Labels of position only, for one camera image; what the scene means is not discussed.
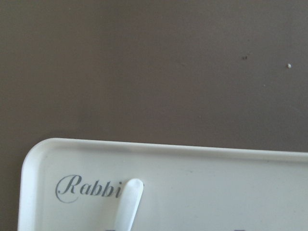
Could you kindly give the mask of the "white ceramic spoon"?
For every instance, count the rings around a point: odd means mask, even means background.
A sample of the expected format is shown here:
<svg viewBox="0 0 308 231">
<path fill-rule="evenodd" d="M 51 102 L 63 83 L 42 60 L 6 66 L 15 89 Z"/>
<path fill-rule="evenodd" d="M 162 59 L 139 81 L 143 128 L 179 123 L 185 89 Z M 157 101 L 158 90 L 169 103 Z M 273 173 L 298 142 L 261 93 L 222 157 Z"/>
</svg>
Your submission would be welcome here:
<svg viewBox="0 0 308 231">
<path fill-rule="evenodd" d="M 121 194 L 115 217 L 116 231 L 130 231 L 138 210 L 144 184 L 140 179 L 130 179 Z"/>
</svg>

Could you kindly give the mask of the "cream rabbit tray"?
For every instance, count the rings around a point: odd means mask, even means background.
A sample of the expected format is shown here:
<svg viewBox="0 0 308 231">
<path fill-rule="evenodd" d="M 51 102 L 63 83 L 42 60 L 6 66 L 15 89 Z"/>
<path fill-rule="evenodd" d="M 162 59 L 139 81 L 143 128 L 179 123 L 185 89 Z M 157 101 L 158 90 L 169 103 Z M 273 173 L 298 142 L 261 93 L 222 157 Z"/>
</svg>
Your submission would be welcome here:
<svg viewBox="0 0 308 231">
<path fill-rule="evenodd" d="M 308 155 L 52 138 L 21 172 L 20 231 L 115 231 L 140 179 L 133 231 L 305 231 Z"/>
</svg>

